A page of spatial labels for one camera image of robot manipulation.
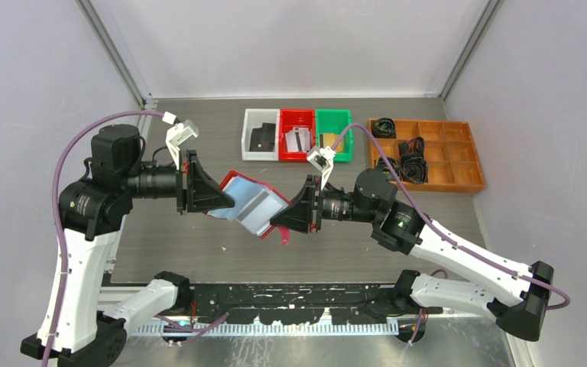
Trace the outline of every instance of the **orange tray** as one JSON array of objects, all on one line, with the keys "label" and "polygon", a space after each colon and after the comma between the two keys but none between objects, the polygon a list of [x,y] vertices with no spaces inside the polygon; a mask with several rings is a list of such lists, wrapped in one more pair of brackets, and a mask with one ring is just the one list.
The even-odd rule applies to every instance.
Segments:
[{"label": "orange tray", "polygon": [[[368,129],[377,119],[368,120]],[[424,158],[429,166],[429,180],[416,184],[404,181],[408,190],[440,193],[477,193],[485,188],[480,160],[476,153],[469,123],[434,120],[395,119],[395,138],[378,138],[388,157],[399,160],[399,144],[421,136],[424,138]],[[370,168],[380,155],[370,143]]]}]

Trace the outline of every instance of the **green bin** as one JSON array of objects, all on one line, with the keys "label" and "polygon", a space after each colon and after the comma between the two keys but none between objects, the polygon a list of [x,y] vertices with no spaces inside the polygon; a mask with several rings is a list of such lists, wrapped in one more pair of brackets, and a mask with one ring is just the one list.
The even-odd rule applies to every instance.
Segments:
[{"label": "green bin", "polygon": [[[320,145],[320,135],[324,132],[341,134],[343,129],[352,123],[352,114],[348,109],[317,109],[316,110],[316,144]],[[354,149],[354,135],[350,130],[343,138],[343,151],[337,152],[335,162],[351,162]]]}]

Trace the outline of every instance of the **plastic bin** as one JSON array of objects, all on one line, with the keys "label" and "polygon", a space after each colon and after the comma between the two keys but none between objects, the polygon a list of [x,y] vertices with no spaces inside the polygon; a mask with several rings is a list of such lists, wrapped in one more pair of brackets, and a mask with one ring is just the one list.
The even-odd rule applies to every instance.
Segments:
[{"label": "plastic bin", "polygon": [[[352,123],[352,114],[348,109],[317,109],[316,110],[316,142],[320,144],[320,135],[324,132],[340,134]],[[351,162],[354,148],[354,135],[350,130],[343,138],[343,151],[337,152],[335,162]]]},{"label": "plastic bin", "polygon": [[284,135],[292,128],[308,128],[310,130],[310,147],[316,144],[315,122],[316,113],[313,109],[282,109],[280,110],[279,161],[307,162],[307,153],[304,151],[288,151]]},{"label": "plastic bin", "polygon": [[[244,112],[244,128],[242,129],[242,160],[243,161],[277,161],[278,136],[280,131],[279,109],[246,109]],[[261,128],[264,123],[275,124],[273,151],[249,151],[251,133],[254,128]]]}]

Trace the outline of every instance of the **gray wooden table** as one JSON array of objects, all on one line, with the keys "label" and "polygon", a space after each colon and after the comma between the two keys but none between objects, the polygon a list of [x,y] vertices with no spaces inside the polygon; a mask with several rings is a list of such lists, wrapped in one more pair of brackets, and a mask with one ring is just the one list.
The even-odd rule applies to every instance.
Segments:
[{"label": "gray wooden table", "polygon": [[[267,181],[287,197],[302,187],[307,163],[242,161],[240,137],[244,109],[350,109],[354,122],[371,117],[446,119],[438,99],[234,99],[163,100],[160,111],[191,119],[200,136],[191,148],[217,182],[229,170]],[[168,125],[154,120],[148,152],[164,144]],[[352,190],[356,175],[366,168],[367,142],[355,132],[354,160],[337,164],[330,182]],[[164,151],[161,161],[169,161]],[[472,198],[460,193],[415,193],[424,212],[453,232],[482,245]],[[273,232],[264,240],[239,224],[201,214],[179,216],[174,200],[136,200],[128,217],[112,275],[113,282],[147,282],[169,270],[193,282],[394,282],[403,269],[432,271],[436,265],[389,252],[370,239],[366,223],[323,223],[317,234],[292,232],[287,246]]]}]

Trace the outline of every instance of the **white panel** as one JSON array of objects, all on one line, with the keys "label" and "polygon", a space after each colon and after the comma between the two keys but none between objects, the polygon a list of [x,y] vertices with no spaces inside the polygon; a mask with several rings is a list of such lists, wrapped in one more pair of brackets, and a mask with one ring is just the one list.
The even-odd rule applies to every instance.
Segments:
[{"label": "white panel", "polygon": [[160,98],[436,96],[485,3],[106,0]]},{"label": "white panel", "polygon": [[504,2],[447,109],[475,137],[488,245],[550,263],[572,298],[547,313],[537,365],[587,365],[587,2]]},{"label": "white panel", "polygon": [[[0,0],[0,315],[8,315],[0,365],[39,366],[19,346],[39,329],[50,297],[50,182],[60,152],[86,124],[135,108],[75,2]],[[88,154],[86,139],[69,156],[63,186],[82,175]]]}]

